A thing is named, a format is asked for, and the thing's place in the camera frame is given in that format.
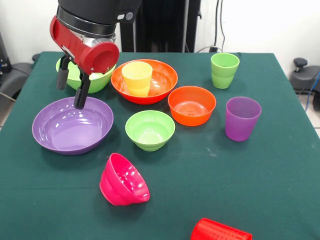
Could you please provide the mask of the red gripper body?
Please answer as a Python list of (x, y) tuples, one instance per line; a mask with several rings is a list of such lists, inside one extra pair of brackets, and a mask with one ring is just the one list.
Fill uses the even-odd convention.
[(64, 51), (59, 65), (61, 71), (73, 62), (87, 75), (106, 73), (119, 59), (119, 49), (111, 40), (81, 35), (64, 26), (56, 16), (49, 29), (54, 42)]

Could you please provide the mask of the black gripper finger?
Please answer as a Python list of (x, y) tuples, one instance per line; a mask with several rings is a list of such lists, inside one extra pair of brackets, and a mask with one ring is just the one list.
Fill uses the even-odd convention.
[(89, 79), (89, 75), (85, 72), (80, 72), (79, 77), (81, 84), (76, 91), (73, 106), (76, 109), (82, 110), (86, 103), (91, 81)]
[(64, 90), (67, 85), (68, 80), (68, 74), (69, 74), (69, 66), (70, 58), (67, 55), (64, 55), (60, 59), (58, 72), (57, 72), (57, 81), (56, 81), (56, 87), (59, 90)]

